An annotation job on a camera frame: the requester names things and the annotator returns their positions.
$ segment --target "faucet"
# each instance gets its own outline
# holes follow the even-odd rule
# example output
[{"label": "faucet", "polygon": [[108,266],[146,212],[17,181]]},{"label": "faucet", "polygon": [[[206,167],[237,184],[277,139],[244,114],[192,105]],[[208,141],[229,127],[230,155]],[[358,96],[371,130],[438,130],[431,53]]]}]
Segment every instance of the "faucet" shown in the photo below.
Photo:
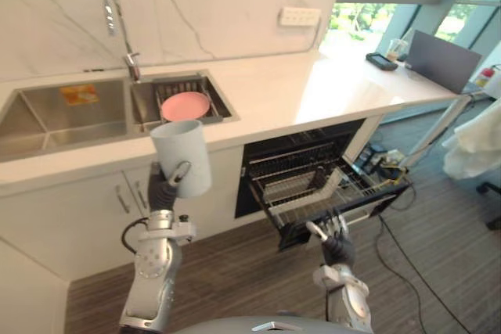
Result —
[{"label": "faucet", "polygon": [[104,0],[104,16],[106,17],[106,26],[108,27],[108,34],[114,36],[117,33],[117,25],[115,21],[114,11],[111,7],[115,4],[117,10],[118,21],[120,22],[120,29],[122,29],[122,34],[124,35],[125,48],[127,49],[127,55],[124,56],[125,63],[127,64],[128,72],[131,75],[134,82],[141,82],[141,73],[139,72],[138,62],[135,57],[139,55],[139,52],[133,52],[131,44],[128,42],[127,30],[125,29],[124,15],[122,13],[122,7],[119,0]]}]

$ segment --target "marble wall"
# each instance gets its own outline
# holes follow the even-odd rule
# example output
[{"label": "marble wall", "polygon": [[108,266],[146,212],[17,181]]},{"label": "marble wall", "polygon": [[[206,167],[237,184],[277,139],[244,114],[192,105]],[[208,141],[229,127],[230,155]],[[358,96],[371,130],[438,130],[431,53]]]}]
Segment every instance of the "marble wall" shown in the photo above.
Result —
[{"label": "marble wall", "polygon": [[[309,48],[334,0],[121,0],[141,65],[224,59]],[[123,66],[103,0],[0,0],[0,81]],[[320,8],[315,28],[280,27],[284,6]]]}]

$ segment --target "cabinet door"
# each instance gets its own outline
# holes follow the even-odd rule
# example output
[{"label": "cabinet door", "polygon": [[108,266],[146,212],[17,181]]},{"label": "cabinet door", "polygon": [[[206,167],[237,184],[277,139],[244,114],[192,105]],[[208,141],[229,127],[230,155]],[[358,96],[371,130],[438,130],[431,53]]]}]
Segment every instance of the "cabinet door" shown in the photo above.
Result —
[{"label": "cabinet door", "polygon": [[[174,206],[176,216],[188,214],[196,225],[196,239],[206,238],[236,227],[235,207],[243,146],[209,153],[212,186],[208,192],[192,199],[178,199]],[[136,200],[141,203],[141,193],[147,205],[147,188],[150,166],[125,171]]]},{"label": "cabinet door", "polygon": [[122,174],[4,197],[0,208],[0,236],[67,281],[133,261],[120,237],[140,213]]},{"label": "cabinet door", "polygon": [[0,332],[63,334],[67,283],[0,240]]}]

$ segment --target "clear cup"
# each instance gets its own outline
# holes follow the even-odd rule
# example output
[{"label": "clear cup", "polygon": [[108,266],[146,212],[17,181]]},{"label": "clear cup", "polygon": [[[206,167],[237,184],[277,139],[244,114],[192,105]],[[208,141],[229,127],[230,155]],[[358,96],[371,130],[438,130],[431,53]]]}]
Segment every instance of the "clear cup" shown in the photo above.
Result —
[{"label": "clear cup", "polygon": [[404,53],[407,45],[407,42],[402,39],[392,39],[386,52],[387,59],[394,62],[401,54]]}]

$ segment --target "stainless steel sink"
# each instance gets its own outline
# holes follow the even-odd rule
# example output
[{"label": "stainless steel sink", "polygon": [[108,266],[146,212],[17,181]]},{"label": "stainless steel sink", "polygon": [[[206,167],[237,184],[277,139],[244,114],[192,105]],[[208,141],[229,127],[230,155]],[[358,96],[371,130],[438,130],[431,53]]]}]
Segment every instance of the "stainless steel sink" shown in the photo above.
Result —
[{"label": "stainless steel sink", "polygon": [[[199,73],[155,77],[141,84],[125,78],[15,90],[0,109],[0,161],[143,137],[166,121],[158,109],[158,85],[173,95],[179,83],[195,78],[204,82],[211,100],[211,111],[201,120],[210,124],[234,119],[213,81]],[[183,88],[195,90],[196,85]]]},{"label": "stainless steel sink", "polygon": [[[77,94],[84,96],[80,102],[63,94],[82,85],[95,94]],[[127,137],[130,132],[124,94],[123,81],[15,91],[0,118],[0,160]]]},{"label": "stainless steel sink", "polygon": [[214,85],[214,79],[208,72],[196,72],[182,76],[158,77],[146,83],[133,84],[131,93],[135,128],[139,131],[150,131],[168,122],[160,113],[161,104],[169,97],[182,92],[200,92],[209,99],[209,110],[199,118],[202,123],[214,124],[234,120],[234,111],[230,110],[228,102]]}]

